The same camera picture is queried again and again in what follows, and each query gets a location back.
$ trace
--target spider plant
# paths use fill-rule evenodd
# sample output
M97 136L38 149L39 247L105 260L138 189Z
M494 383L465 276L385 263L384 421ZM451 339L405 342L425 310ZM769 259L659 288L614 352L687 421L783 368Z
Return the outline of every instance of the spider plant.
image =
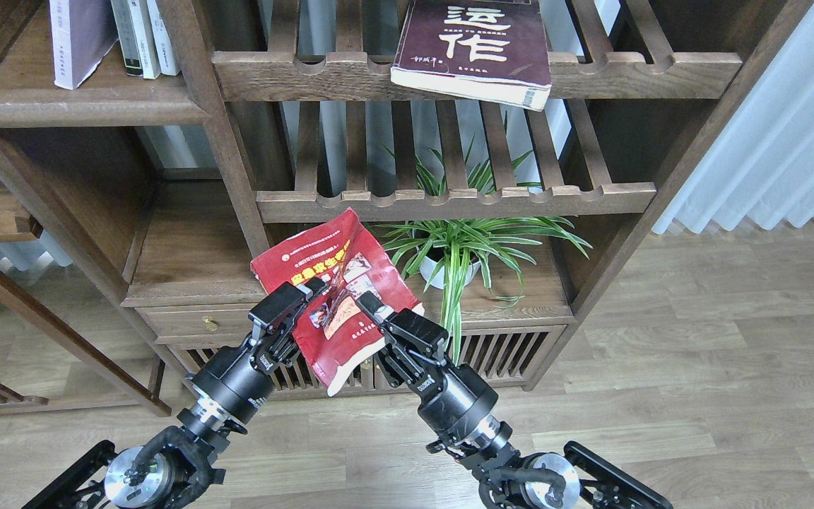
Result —
M443 164L442 154L430 148L436 159ZM524 159L529 157L526 152L512 162L517 170ZM419 158L416 158L417 183L419 187L430 194L439 196L448 190L444 178L438 178ZM492 173L491 159L477 163L469 170L469 186L476 188L480 193L491 194L495 192L495 178ZM523 182L518 186L539 187L539 182ZM389 230L384 235L384 248L394 252L391 260L398 264L406 259L401 272L404 278L417 274L423 258L430 254L439 255L432 276L427 278L424 291L429 289L429 281L440 271L444 271L444 289L442 290L442 326L449 332L450 352L452 360L458 363L461 355L461 297L463 296L464 281L471 270L472 263L478 261L479 271L482 274L482 283L492 290L492 277L489 264L492 260L507 265L517 275L520 283L519 296L495 296L495 299L506 303L510 307L523 297L523 269L519 260L536 264L536 260L524 251L517 249L517 245L540 245L542 241L530 236L551 236L561 238L573 244L582 254L588 257L586 248L592 246L584 239L566 230L573 228L571 222L563 217L509 217L501 219L430 219L420 221L405 221L393 225L382 225Z

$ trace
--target brass knob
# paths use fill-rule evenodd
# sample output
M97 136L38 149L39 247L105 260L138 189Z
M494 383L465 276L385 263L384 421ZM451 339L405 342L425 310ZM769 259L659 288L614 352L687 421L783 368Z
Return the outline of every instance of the brass knob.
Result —
M203 316L203 328L209 332L216 332L219 329L219 322L216 322L212 316Z

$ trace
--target maroon book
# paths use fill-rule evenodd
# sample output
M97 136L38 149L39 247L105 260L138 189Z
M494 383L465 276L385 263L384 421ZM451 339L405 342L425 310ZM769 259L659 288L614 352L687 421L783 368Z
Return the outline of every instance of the maroon book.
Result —
M552 90L537 0L411 0L393 83L542 110Z

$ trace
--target book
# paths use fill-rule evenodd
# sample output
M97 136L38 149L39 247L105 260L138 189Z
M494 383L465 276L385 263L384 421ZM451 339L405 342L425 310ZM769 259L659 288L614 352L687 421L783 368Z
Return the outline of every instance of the book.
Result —
M49 0L55 86L81 86L117 41L109 0Z
M143 77L155 80L161 74L159 58L155 55L155 39L153 38L153 25L149 21L149 8L146 0L127 0L130 10L130 20L134 27L136 53L143 68Z
M527 107L552 90L537 0L411 0L391 82Z
M177 76L181 72L181 68L178 67L175 50L172 48L171 39L168 38L168 31L162 21L162 14L159 13L159 6L156 6L155 0L146 0L146 5L149 7L149 21L153 24L155 54L159 58L159 68L161 68L162 74Z
M115 14L115 25L119 31L119 42L122 44L125 71L129 76L143 76L140 55L136 51L134 22L130 19L130 6L127 6L127 0L111 0L111 2L112 12Z
M296 286L313 277L329 284L292 332L329 396L341 390L353 370L385 345L382 333L361 312L356 299L373 292L395 310L423 312L423 304L352 209L263 252L253 259L251 269L266 292L285 281Z

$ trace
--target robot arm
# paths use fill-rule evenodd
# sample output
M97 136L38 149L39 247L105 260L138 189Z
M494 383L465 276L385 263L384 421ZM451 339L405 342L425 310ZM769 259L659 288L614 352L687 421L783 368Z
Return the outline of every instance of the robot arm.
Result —
M119 454L111 442L100 442L23 509L93 509L103 498L119 509L179 509L211 484L221 484L224 470L213 463L228 447L230 432L245 435L249 420L274 392L271 374L297 352L291 329L325 290L314 278L270 293L249 313L253 332L242 344L221 348L190 376L199 397L178 415L181 426ZM575 442L565 445L563 455L523 457L510 444L510 426L492 416L497 393L471 367L455 366L445 355L445 329L411 310L394 312L371 293L358 304L387 340L375 354L385 379L420 397L417 412L438 437L427 451L444 451L471 471L487 509L572 508L579 497L597 509L672 509L665 498ZM81 487L101 467L107 467L105 478ZM579 480L574 467L594 480Z
M385 337L375 354L385 379L420 397L417 412L438 435L426 450L444 451L471 471L487 509L569 508L579 497L598 509L672 509L664 497L576 442L565 445L564 455L523 457L510 444L510 426L492 415L497 393L471 367L455 366L445 354L445 329L412 310L394 312L372 293L358 305ZM574 467L594 480L579 480Z
M317 278L282 284L249 312L253 331L242 344L221 348L199 373L188 375L199 397L178 413L183 426L168 426L143 447L119 454L104 440L23 509L93 509L103 498L119 509L179 509L221 484L224 470L213 463L228 447L230 432L246 435L245 426L275 391L271 374L297 353L292 328L325 290ZM81 488L106 466L103 480Z

